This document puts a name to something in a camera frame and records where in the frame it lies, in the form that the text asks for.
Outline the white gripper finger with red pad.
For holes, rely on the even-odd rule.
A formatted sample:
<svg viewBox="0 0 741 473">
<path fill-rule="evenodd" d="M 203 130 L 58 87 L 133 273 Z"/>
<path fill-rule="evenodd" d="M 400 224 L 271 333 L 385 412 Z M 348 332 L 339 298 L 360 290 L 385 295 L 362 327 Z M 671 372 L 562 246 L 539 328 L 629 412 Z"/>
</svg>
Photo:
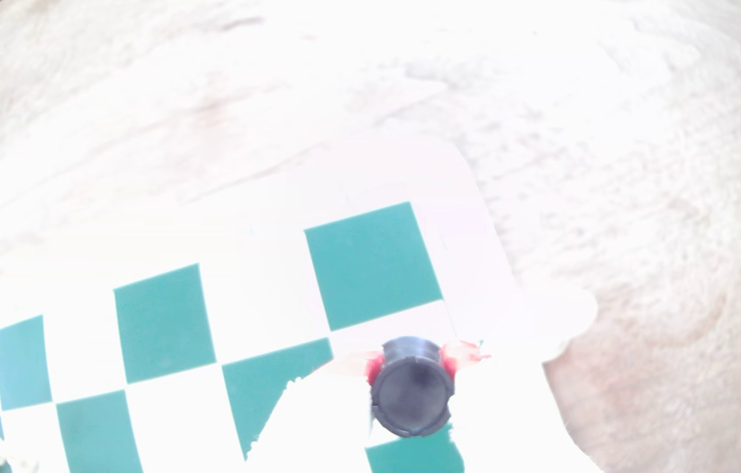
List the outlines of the white gripper finger with red pad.
<svg viewBox="0 0 741 473">
<path fill-rule="evenodd" d="M 465 472 L 600 472 L 570 436 L 536 351 L 485 340 L 441 349 L 449 436 Z"/>
<path fill-rule="evenodd" d="M 351 353 L 289 381 L 251 444 L 247 472 L 366 472 L 380 353 Z"/>
</svg>

